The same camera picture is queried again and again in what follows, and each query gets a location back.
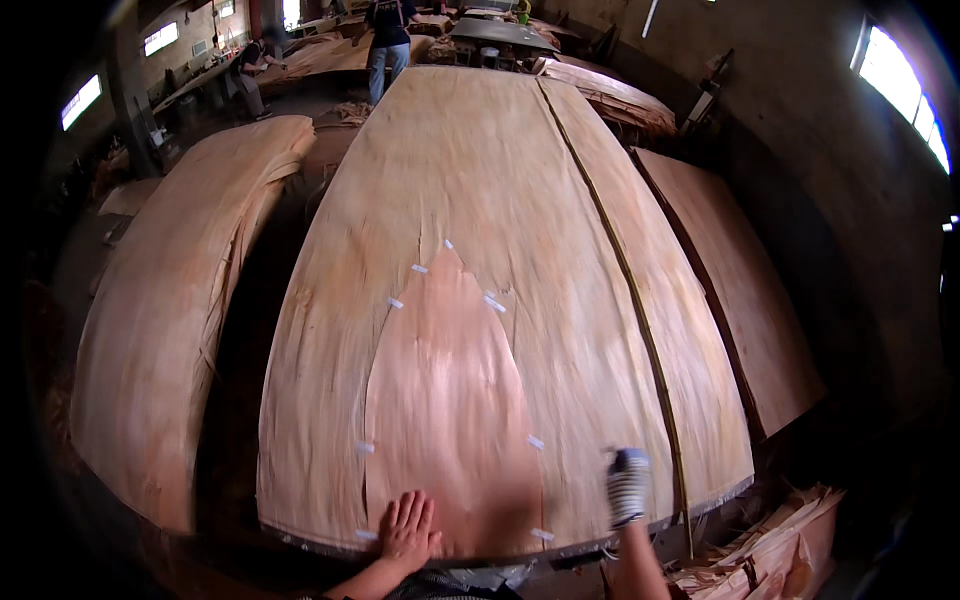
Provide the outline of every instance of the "sleeve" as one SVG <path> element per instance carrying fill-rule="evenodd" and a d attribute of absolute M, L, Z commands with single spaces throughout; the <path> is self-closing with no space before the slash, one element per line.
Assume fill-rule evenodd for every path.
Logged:
<path fill-rule="evenodd" d="M 410 17 L 415 14 L 417 14 L 417 7 L 414 6 L 414 0 L 403 0 L 403 20 L 409 23 Z"/>

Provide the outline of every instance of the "dark table top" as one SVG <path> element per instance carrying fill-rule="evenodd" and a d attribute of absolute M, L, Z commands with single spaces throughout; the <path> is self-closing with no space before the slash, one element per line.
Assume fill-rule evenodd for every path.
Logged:
<path fill-rule="evenodd" d="M 450 36 L 499 41 L 515 46 L 528 46 L 552 52 L 557 50 L 547 40 L 540 37 L 532 27 L 487 19 L 460 19 L 457 26 L 450 32 Z"/>

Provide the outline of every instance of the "hand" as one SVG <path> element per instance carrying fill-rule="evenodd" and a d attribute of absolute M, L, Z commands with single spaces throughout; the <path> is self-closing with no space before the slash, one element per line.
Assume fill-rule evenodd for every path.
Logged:
<path fill-rule="evenodd" d="M 431 532 L 433 498 L 423 490 L 407 492 L 387 507 L 383 520 L 382 561 L 394 565 L 403 576 L 423 568 L 440 547 L 443 534 Z"/>
<path fill-rule="evenodd" d="M 646 515 L 650 457 L 639 448 L 620 448 L 607 470 L 611 529 L 622 529 Z"/>

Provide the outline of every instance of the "striped glove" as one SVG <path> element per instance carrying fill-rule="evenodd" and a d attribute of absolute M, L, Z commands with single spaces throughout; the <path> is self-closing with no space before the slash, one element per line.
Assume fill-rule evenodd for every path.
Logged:
<path fill-rule="evenodd" d="M 622 529 L 646 514 L 650 457 L 639 448 L 621 448 L 607 469 L 611 528 Z"/>

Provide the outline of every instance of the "window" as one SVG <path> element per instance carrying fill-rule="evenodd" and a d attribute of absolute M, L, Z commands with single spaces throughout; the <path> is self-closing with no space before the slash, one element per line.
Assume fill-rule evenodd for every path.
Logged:
<path fill-rule="evenodd" d="M 897 43 L 874 26 L 870 29 L 866 49 L 857 47 L 851 68 L 857 68 L 860 52 L 863 52 L 862 62 L 858 68 L 860 77 L 883 94 L 890 104 L 913 125 L 943 165 L 944 171 L 949 174 L 950 162 L 941 136 L 940 123 L 921 89 L 920 82 L 917 81 L 913 68 Z"/>
<path fill-rule="evenodd" d="M 220 8 L 217 9 L 217 13 L 220 15 L 220 18 L 225 16 L 230 16 L 233 14 L 233 0 L 224 2 L 220 5 Z"/>
<path fill-rule="evenodd" d="M 86 82 L 84 86 L 80 88 L 80 91 L 70 99 L 70 102 L 66 103 L 63 110 L 60 111 L 60 120 L 63 123 L 64 131 L 77 120 L 81 112 L 93 104 L 93 101 L 97 99 L 100 92 L 100 76 L 94 75 L 90 78 L 90 81 Z"/>
<path fill-rule="evenodd" d="M 300 0 L 283 0 L 283 29 L 290 31 L 300 24 Z"/>
<path fill-rule="evenodd" d="M 143 40 L 143 52 L 150 56 L 163 46 L 177 41 L 180 34 L 177 33 L 177 21 L 164 25 L 160 31 Z"/>

